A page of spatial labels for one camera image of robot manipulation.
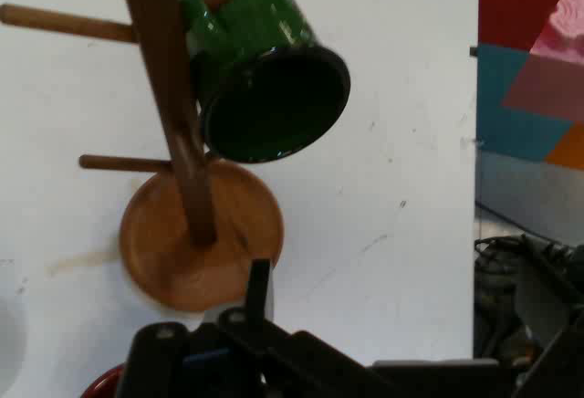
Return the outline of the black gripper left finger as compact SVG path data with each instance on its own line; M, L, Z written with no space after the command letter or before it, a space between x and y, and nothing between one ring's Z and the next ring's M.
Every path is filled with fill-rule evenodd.
M251 266L245 302L189 331L171 322L134 338L119 397L375 397L379 379L313 335L266 318L271 263Z

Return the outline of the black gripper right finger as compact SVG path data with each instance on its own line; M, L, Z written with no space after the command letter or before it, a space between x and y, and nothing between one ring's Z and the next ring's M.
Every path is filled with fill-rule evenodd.
M583 310L539 356L514 397L583 396Z

